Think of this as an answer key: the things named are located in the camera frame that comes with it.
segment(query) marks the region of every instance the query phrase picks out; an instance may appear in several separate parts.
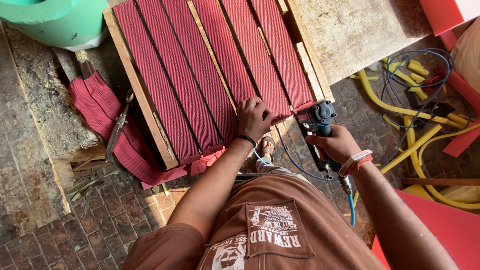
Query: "sandal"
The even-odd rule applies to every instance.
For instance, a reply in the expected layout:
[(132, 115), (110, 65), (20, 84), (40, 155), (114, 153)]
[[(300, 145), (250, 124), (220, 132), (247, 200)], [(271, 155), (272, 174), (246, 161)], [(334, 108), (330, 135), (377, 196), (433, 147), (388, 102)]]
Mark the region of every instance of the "sandal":
[[(265, 146), (264, 147), (264, 142), (270, 142), (273, 146), (273, 150), (268, 146)], [(261, 143), (261, 146), (262, 146), (262, 157), (265, 156), (265, 154), (269, 154), (270, 155), (270, 159), (273, 163), (273, 159), (274, 159), (274, 150), (275, 150), (275, 142), (273, 141), (272, 137), (263, 137), (262, 140), (260, 141)]]

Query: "shirt pocket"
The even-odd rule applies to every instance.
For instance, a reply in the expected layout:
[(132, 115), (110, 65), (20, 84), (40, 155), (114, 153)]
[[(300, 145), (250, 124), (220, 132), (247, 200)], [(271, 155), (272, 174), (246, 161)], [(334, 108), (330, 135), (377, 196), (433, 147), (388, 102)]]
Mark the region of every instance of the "shirt pocket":
[(246, 203), (247, 254), (277, 254), (312, 258), (315, 254), (305, 235), (295, 199), (279, 203)]

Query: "right hand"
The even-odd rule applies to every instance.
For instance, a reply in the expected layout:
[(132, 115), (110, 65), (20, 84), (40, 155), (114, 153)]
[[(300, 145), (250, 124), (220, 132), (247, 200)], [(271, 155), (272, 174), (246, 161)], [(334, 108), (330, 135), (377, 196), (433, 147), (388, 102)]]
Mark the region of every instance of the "right hand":
[(309, 135), (305, 137), (305, 140), (317, 146), (322, 160), (326, 161), (328, 155), (331, 159), (343, 165), (351, 156), (361, 152), (361, 149), (345, 127), (333, 124), (330, 127), (332, 128), (330, 138)]

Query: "brick floor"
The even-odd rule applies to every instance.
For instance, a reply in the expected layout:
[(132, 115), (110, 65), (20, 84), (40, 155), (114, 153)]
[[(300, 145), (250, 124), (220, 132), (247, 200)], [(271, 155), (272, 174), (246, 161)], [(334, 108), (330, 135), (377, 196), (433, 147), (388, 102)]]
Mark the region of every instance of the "brick floor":
[[(436, 42), (436, 39), (424, 38), (404, 50), (431, 48), (435, 47)], [(379, 67), (379, 71), (368, 71), (367, 74), (380, 76), (379, 80), (370, 81), (379, 96), (385, 83), (383, 71)], [(373, 150), (375, 163), (385, 162), (393, 154), (403, 133), (385, 123), (383, 112), (366, 96), (359, 80), (344, 79), (331, 88), (336, 99), (336, 123), (347, 127), (361, 148)], [(406, 102), (403, 91), (398, 89), (399, 97)], [(451, 89), (448, 91), (448, 95), (455, 94)], [(385, 101), (398, 106), (391, 95), (387, 95)], [(392, 114), (392, 118), (402, 123), (402, 119), (395, 114)], [(296, 121), (288, 120), (279, 128), (295, 162), (308, 172), (320, 176)], [(417, 138), (425, 129), (416, 130)], [(274, 164), (307, 177), (349, 219), (347, 196), (339, 183), (318, 180), (301, 172), (288, 159), (274, 127), (271, 128), (271, 135), (276, 143)], [(423, 169), (426, 174), (431, 177), (479, 178), (480, 161), (476, 157), (480, 156), (480, 140), (476, 140), (457, 159), (441, 152), (448, 142), (448, 139), (436, 141), (425, 150)], [(255, 157), (249, 157), (240, 171), (254, 172), (255, 160)], [(409, 162), (408, 159), (403, 161), (385, 175), (394, 188), (404, 187), (401, 182), (403, 177), (416, 177)], [(119, 174), (109, 176), (104, 184), (95, 187), (87, 214), (84, 214), (84, 199), (80, 198), (71, 203), (71, 214), (0, 245), (0, 269), (119, 269), (137, 237), (165, 226), (188, 187), (198, 180), (198, 176), (172, 180), (166, 183), (169, 196), (163, 192), (155, 195), (151, 190), (143, 190), (140, 182), (117, 164), (96, 169), (95, 172), (100, 175), (112, 170), (118, 170)], [(371, 246), (375, 232), (361, 196), (356, 207), (356, 220), (357, 232)]]

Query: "brown t-shirt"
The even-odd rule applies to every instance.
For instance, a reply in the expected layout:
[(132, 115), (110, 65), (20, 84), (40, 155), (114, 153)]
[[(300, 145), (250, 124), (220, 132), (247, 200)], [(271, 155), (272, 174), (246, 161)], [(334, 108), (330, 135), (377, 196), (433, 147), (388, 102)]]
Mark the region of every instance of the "brown t-shirt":
[(296, 177), (232, 188), (211, 239), (187, 224), (139, 237), (126, 269), (384, 269), (332, 202)]

